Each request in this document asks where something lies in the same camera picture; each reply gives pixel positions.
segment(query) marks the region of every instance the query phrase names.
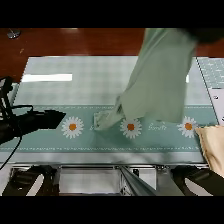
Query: folded cloth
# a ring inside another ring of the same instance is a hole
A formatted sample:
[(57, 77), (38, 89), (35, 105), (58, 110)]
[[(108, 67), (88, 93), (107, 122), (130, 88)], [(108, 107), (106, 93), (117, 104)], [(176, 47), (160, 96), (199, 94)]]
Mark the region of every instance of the folded cloth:
[(181, 30), (147, 28), (125, 92), (110, 113), (94, 115), (95, 129), (109, 128), (123, 117), (132, 120), (149, 116), (180, 123), (195, 46), (196, 41)]
[(224, 177), (224, 127), (216, 125), (195, 128), (195, 131), (210, 169)]

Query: daisy print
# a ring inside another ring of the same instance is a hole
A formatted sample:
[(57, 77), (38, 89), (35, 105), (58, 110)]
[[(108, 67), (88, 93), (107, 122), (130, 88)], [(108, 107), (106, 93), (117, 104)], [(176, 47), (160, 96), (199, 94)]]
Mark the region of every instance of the daisy print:
[(69, 117), (65, 122), (63, 122), (62, 132), (64, 132), (63, 135), (65, 135), (66, 138), (70, 137), (71, 139), (81, 135), (83, 127), (84, 124), (81, 119), (78, 117)]
[(188, 138), (194, 137), (194, 129), (197, 127), (197, 123), (194, 118), (184, 117), (183, 123), (178, 124), (178, 130), (182, 132), (182, 135)]
[(138, 119), (134, 120), (123, 119), (120, 127), (121, 127), (120, 131), (123, 131), (123, 135), (125, 135), (127, 138), (130, 139), (139, 136), (142, 130), (142, 125)]

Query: brown floor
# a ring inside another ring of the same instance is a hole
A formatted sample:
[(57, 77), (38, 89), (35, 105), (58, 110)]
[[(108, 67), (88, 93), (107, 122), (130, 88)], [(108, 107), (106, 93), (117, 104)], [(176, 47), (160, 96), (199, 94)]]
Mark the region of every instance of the brown floor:
[[(19, 82), (30, 56), (138, 55), (144, 28), (21, 28), (9, 39), (0, 28), (0, 77)], [(197, 56), (224, 57), (224, 39), (198, 46)]]

